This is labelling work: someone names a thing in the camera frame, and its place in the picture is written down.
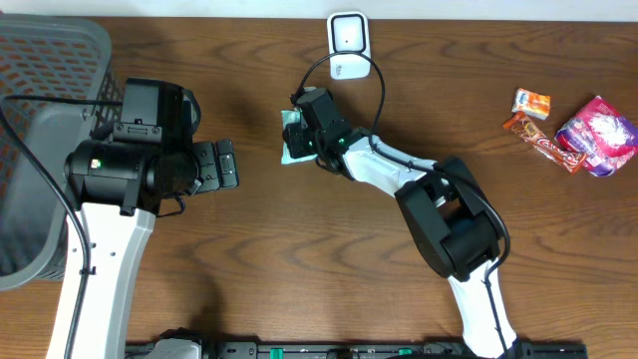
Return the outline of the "mint green wipes pack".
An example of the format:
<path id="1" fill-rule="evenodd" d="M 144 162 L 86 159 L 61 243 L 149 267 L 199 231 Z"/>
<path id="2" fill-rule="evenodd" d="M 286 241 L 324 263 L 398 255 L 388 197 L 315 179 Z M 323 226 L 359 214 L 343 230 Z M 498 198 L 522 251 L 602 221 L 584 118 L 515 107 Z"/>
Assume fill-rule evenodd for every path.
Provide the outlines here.
<path id="1" fill-rule="evenodd" d="M 286 129 L 287 125 L 301 123 L 301 113 L 298 110 L 282 110 L 281 116 L 282 116 L 283 129 Z M 315 159 L 316 159 L 316 155 L 306 156 L 299 159 L 293 159 L 288 145 L 286 143 L 283 143 L 282 157 L 280 162 L 284 166 L 311 162 L 311 161 L 314 161 Z"/>

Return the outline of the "small orange snack pack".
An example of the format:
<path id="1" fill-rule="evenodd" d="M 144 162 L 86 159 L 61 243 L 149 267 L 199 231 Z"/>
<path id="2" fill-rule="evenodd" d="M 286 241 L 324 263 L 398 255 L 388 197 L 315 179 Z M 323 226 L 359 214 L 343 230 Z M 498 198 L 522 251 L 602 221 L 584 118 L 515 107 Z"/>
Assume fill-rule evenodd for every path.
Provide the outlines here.
<path id="1" fill-rule="evenodd" d="M 528 116 L 545 120 L 550 113 L 550 97 L 518 88 L 514 95 L 511 111 L 523 112 Z"/>

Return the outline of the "brown orange chocolate bar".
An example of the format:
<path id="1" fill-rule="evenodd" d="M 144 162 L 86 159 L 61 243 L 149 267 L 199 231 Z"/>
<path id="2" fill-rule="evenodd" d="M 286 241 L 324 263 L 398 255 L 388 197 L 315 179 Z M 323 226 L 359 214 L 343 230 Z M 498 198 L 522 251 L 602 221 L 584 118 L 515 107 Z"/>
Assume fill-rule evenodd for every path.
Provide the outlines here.
<path id="1" fill-rule="evenodd" d="M 586 154 L 560 149 L 524 112 L 515 113 L 502 127 L 519 136 L 535 150 L 566 169 L 570 174 L 577 173 L 587 158 Z"/>

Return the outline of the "purple pantyliner pack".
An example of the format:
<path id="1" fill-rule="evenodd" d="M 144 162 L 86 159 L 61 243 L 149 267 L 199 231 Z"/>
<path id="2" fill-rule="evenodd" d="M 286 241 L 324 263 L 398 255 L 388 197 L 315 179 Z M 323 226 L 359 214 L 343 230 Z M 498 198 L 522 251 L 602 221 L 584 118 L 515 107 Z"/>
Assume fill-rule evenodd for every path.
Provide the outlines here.
<path id="1" fill-rule="evenodd" d="M 610 177 L 637 154 L 637 127 L 596 96 L 554 137 L 568 151 L 586 154 L 583 165 L 595 177 Z"/>

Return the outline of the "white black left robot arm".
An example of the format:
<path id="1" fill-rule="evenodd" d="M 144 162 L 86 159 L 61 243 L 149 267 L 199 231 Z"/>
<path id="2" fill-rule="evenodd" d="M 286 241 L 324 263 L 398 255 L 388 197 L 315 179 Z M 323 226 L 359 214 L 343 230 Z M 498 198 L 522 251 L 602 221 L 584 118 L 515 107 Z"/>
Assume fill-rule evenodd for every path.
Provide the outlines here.
<path id="1" fill-rule="evenodd" d="M 121 358 L 161 202 L 238 185 L 231 141 L 87 140 L 65 162 L 65 276 L 50 358 Z"/>

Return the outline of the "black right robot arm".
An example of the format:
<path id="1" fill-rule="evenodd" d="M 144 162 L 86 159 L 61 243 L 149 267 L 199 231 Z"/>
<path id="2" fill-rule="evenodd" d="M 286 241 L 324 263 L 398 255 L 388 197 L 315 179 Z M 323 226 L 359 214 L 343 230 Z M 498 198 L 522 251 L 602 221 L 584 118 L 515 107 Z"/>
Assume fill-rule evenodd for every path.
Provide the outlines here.
<path id="1" fill-rule="evenodd" d="M 498 282 L 510 238 L 463 162 L 414 158 L 349 127 L 332 135 L 293 123 L 282 137 L 289 158 L 311 157 L 326 171 L 393 197 L 418 252 L 452 288 L 465 344 L 477 357 L 512 357 L 517 335 Z"/>

